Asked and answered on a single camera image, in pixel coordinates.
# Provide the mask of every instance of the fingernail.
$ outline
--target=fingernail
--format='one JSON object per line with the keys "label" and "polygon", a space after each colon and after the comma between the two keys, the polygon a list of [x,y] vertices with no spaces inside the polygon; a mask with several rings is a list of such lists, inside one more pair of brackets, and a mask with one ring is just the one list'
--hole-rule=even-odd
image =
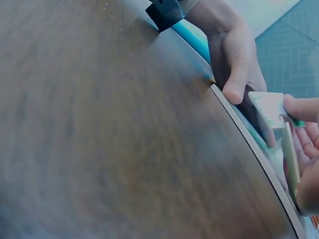
{"label": "fingernail", "polygon": [[290,99],[290,100],[294,100],[294,99],[295,99],[295,97],[293,97],[293,96],[290,95],[290,94],[285,94],[285,98],[286,98],[286,99]]}

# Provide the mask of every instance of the person's arm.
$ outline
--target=person's arm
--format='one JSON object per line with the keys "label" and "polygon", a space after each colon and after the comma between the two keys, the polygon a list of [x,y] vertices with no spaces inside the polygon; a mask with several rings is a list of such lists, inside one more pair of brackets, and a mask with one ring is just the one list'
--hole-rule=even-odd
{"label": "person's arm", "polygon": [[245,24],[227,0],[198,0],[187,13],[186,20],[207,36],[228,32],[238,24]]}

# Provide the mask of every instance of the hand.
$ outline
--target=hand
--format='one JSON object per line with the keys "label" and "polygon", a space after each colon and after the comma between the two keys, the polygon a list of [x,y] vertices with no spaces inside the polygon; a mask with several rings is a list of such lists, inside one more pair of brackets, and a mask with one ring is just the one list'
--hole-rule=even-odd
{"label": "hand", "polygon": [[305,215],[319,214],[319,98],[295,99],[285,95],[284,106],[291,116],[306,122],[305,128],[293,130],[301,173],[297,204]]}
{"label": "hand", "polygon": [[187,20],[206,34],[215,81],[231,103],[242,102],[246,85],[267,90],[254,37],[227,1],[198,0]]}
{"label": "hand", "polygon": [[261,73],[255,40],[248,26],[239,22],[229,32],[208,36],[211,67],[217,85],[233,104],[243,100],[246,85],[267,91]]}

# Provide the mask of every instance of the finger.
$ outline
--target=finger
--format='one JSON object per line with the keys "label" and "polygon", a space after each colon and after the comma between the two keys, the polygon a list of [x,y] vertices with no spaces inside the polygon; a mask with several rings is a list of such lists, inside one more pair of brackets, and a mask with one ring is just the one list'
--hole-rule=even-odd
{"label": "finger", "polygon": [[318,122],[319,98],[296,99],[291,95],[285,95],[284,107],[288,114],[298,120]]}
{"label": "finger", "polygon": [[298,159],[299,171],[300,174],[302,174],[306,164],[309,162],[309,158],[303,150],[303,145],[299,136],[297,135],[297,132],[293,133],[293,142],[295,146],[296,156]]}
{"label": "finger", "polygon": [[307,122],[306,132],[311,142],[316,148],[319,148],[319,128],[317,123]]}
{"label": "finger", "polygon": [[304,128],[296,128],[296,135],[298,136],[303,152],[307,157],[314,158],[319,155],[319,150],[313,146],[311,139]]}
{"label": "finger", "polygon": [[319,213],[319,159],[313,158],[306,166],[297,186],[297,205],[304,216]]}
{"label": "finger", "polygon": [[231,73],[227,80],[223,93],[233,104],[238,105],[243,101],[245,87],[247,85],[247,64],[242,61],[231,63]]}

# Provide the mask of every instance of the round tabletop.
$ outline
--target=round tabletop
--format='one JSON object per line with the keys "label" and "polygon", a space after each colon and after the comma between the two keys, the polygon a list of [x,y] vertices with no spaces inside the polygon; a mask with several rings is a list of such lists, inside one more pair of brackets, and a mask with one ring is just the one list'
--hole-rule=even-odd
{"label": "round tabletop", "polygon": [[0,238],[296,238],[209,66],[144,10],[0,2]]}

